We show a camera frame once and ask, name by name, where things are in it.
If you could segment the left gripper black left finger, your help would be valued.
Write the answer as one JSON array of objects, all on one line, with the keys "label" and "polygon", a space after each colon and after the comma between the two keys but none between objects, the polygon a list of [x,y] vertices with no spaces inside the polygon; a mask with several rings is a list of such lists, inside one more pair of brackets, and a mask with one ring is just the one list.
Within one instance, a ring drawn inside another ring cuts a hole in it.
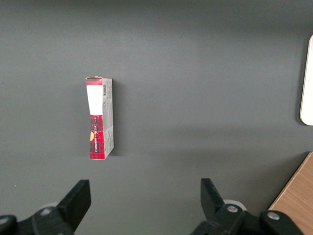
[{"label": "left gripper black left finger", "polygon": [[89,180],[80,180],[56,205],[46,206],[29,218],[0,217],[2,235],[73,235],[91,205]]}]

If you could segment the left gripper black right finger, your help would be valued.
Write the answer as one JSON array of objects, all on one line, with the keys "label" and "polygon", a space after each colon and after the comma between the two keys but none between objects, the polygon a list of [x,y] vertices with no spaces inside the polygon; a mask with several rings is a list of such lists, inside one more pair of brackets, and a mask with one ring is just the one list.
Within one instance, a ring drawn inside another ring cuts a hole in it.
[{"label": "left gripper black right finger", "polygon": [[201,206],[206,220],[194,235],[301,235],[292,219],[280,211],[254,216],[240,206],[225,203],[211,179],[201,179]]}]

